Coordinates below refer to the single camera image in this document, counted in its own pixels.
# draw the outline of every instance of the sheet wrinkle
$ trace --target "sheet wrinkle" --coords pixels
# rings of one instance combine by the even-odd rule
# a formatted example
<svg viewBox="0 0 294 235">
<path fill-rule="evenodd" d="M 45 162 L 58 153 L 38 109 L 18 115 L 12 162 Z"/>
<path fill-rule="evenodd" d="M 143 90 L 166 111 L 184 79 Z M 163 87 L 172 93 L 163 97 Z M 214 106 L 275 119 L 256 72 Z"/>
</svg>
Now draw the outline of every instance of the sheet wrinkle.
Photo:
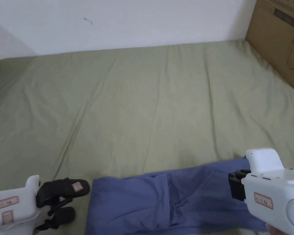
<svg viewBox="0 0 294 235">
<path fill-rule="evenodd" d="M 222 161 L 221 155 L 217 147 L 216 123 L 215 123 L 215 117 L 214 117 L 214 111 L 213 111 L 213 92 L 212 92 L 212 86 L 210 82 L 209 65 L 207 61 L 207 52 L 205 47 L 206 45 L 203 45 L 203 61 L 204 61 L 204 68 L 205 68 L 205 73 L 207 75 L 207 81 L 208 81 L 208 87 L 209 87 L 209 102 L 210 102 L 210 114 L 211 114 L 211 123 L 212 123 L 211 128 L 212 128 L 212 136 L 213 136 L 213 147 L 214 147 L 216 156 L 218 157 L 220 161 Z"/>
<path fill-rule="evenodd" d="M 28 97 L 28 94 L 26 93 L 26 88 L 24 88 L 24 90 L 22 90 L 22 94 L 24 96 L 24 100 L 25 100 L 25 105 L 28 107 L 27 110 L 29 112 L 29 115 L 30 115 L 30 129 L 33 130 L 34 129 L 34 118 L 35 118 L 35 115 L 34 115 L 34 112 L 33 112 L 33 108 L 32 108 L 32 104 L 30 102 L 30 99 Z"/>
<path fill-rule="evenodd" d="M 101 82 L 101 84 L 99 84 L 99 86 L 100 86 L 100 90 L 99 90 L 99 92 L 96 94 L 97 87 L 98 87 L 98 86 L 96 85 L 95 88 L 94 88 L 94 90 L 93 90 L 92 93 L 91 93 L 91 97 L 92 97 L 92 99 L 91 99 L 91 100 L 88 102 L 88 104 L 86 105 L 86 108 L 84 109 L 84 111 L 83 111 L 81 117 L 80 117 L 80 118 L 77 118 L 77 117 L 79 116 L 79 113 L 81 112 L 81 109 L 83 109 L 83 105 L 79 108 L 79 110 L 78 110 L 78 112 L 77 112 L 77 115 L 76 115 L 76 118 L 74 118 L 74 119 L 77 119 L 77 120 L 73 121 L 73 123 L 74 123 L 74 124 L 73 124 L 73 128 L 71 129 L 71 132 L 70 132 L 69 138 L 68 138 L 68 140 L 66 141 L 65 146 L 63 147 L 64 151 L 62 151 L 63 154 L 61 155 L 60 164 L 59 164 L 59 166 L 58 166 L 58 168 L 57 168 L 57 170 L 56 170 L 56 173 L 55 173 L 55 175 L 54 175 L 54 177 L 53 177 L 53 180 L 55 180 L 55 178 L 57 177 L 57 174 L 58 174 L 58 172 L 59 172 L 59 169 L 61 168 L 61 166 L 62 166 L 62 164 L 63 164 L 63 161 L 64 161 L 64 159 L 65 159 L 66 156 L 67 156 L 68 150 L 69 150 L 70 146 L 72 145 L 73 141 L 76 139 L 76 136 L 77 136 L 77 134 L 78 134 L 78 132 L 79 132 L 79 130 L 80 130 L 80 128 L 81 128 L 82 121 L 83 121 L 83 118 L 84 118 L 85 114 L 87 113 L 87 111 L 89 110 L 90 106 L 93 104 L 93 102 L 95 101 L 95 99 L 96 99 L 96 98 L 102 93 L 103 88 L 104 88 L 105 83 L 106 83 L 106 80 L 108 79 L 109 75 L 111 74 L 111 71 L 113 70 L 113 68 L 114 68 L 115 65 L 117 64 L 118 57 L 119 57 L 119 53 L 116 55 L 116 58 L 115 58 L 115 60 L 114 60 L 114 62 L 113 62 L 113 64 L 112 64 L 112 66 L 110 67 L 110 69 L 109 69 L 107 75 L 106 75 L 103 79 L 101 79 L 101 80 L 103 80 L 103 81 Z"/>
<path fill-rule="evenodd" d="M 166 58 L 165 58 L 165 64 L 164 64 L 163 73 L 161 73 L 158 76 L 158 99 L 157 99 L 157 105 L 156 105 L 156 110 L 155 110 L 154 118 L 153 118 L 153 121 L 152 121 L 152 128 L 151 128 L 151 132 L 150 132 L 150 138 L 149 138 L 149 141 L 148 141 L 148 146 L 147 146 L 147 151 L 146 151 L 146 157 L 145 157 L 145 161 L 144 161 L 144 168 L 143 168 L 143 172 L 144 173 L 146 173 L 146 162 L 147 162 L 147 159 L 148 159 L 148 154 L 149 154 L 149 148 L 150 148 L 152 133 L 154 132 L 154 129 L 155 129 L 155 122 L 156 122 L 156 117 L 157 117 L 157 113 L 158 113 L 158 106 L 159 106 L 159 100 L 160 100 L 161 77 L 163 77 L 166 74 L 166 72 L 168 71 L 169 50 L 170 50 L 170 47 L 168 47 L 168 50 L 167 50 L 167 53 L 166 53 Z"/>
<path fill-rule="evenodd" d="M 258 122 L 255 121 L 255 119 L 250 116 L 251 121 L 265 134 L 265 136 L 267 136 L 268 141 L 271 143 L 271 146 L 274 147 L 274 140 L 272 138 L 272 136 L 270 135 L 270 133 L 268 132 L 268 130 L 266 130 L 263 126 L 261 126 Z"/>
<path fill-rule="evenodd" d="M 233 106 L 233 109 L 235 110 L 240 122 L 244 126 L 248 126 L 248 123 L 247 123 L 246 119 L 244 118 L 242 109 L 240 108 L 239 103 L 238 103 L 237 99 L 235 98 L 233 91 L 228 92 L 228 97 L 229 97 L 229 101 L 230 101 L 229 103 Z"/>
</svg>

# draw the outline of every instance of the blue pants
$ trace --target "blue pants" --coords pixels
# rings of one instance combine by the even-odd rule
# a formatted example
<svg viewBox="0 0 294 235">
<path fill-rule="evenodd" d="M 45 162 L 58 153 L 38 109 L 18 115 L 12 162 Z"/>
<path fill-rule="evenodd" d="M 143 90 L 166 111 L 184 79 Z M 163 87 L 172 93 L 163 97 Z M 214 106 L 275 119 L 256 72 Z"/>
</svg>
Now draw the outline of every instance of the blue pants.
<svg viewBox="0 0 294 235">
<path fill-rule="evenodd" d="M 266 232 L 231 197 L 228 173 L 247 159 L 117 179 L 94 179 L 86 235 L 188 235 L 244 228 Z"/>
</svg>

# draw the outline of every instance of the mattress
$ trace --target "mattress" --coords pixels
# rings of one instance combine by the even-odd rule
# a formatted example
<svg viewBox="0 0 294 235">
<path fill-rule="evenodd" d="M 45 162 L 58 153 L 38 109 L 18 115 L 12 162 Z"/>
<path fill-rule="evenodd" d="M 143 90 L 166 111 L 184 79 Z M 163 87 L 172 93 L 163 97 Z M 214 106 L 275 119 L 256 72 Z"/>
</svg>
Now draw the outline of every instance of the mattress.
<svg viewBox="0 0 294 235">
<path fill-rule="evenodd" d="M 294 90 L 246 41 L 0 61 L 0 190 L 128 177 L 273 147 L 294 168 Z M 41 234 L 83 234 L 76 220 Z M 248 231 L 236 231 L 248 234 Z"/>
</svg>

